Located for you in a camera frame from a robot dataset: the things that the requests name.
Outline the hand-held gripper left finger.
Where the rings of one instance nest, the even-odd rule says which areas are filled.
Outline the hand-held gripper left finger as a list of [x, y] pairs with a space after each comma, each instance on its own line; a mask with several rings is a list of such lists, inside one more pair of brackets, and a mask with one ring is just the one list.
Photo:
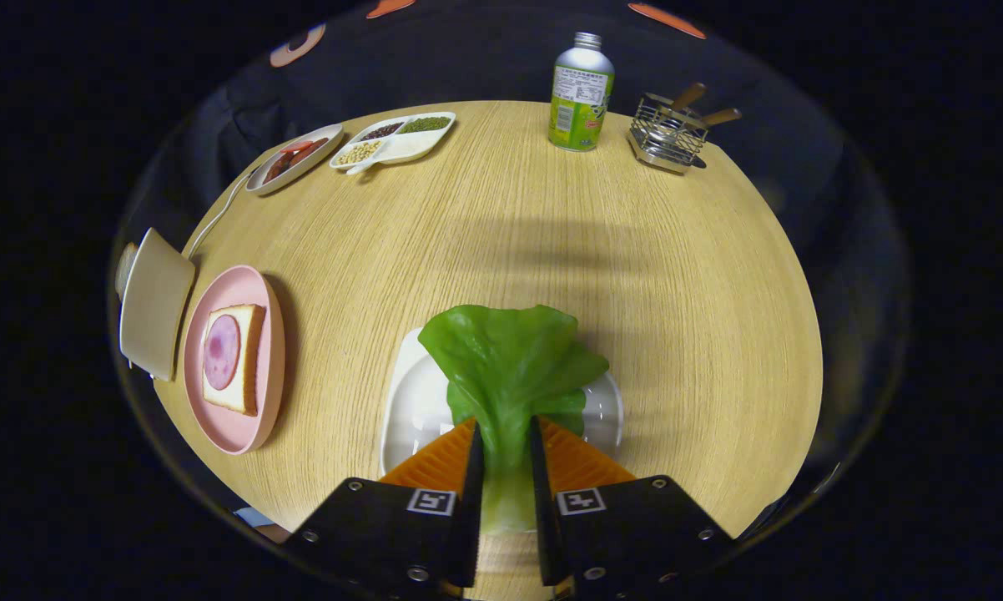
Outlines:
[[467, 419], [379, 482], [338, 484], [283, 555], [360, 600], [460, 600], [475, 583], [483, 479], [480, 429]]

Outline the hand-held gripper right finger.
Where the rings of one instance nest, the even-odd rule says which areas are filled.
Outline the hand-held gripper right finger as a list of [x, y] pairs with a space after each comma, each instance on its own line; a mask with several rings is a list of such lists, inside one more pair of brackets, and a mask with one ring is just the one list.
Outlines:
[[540, 574], [555, 600], [674, 600], [737, 552], [669, 476], [635, 477], [543, 416], [528, 437]]

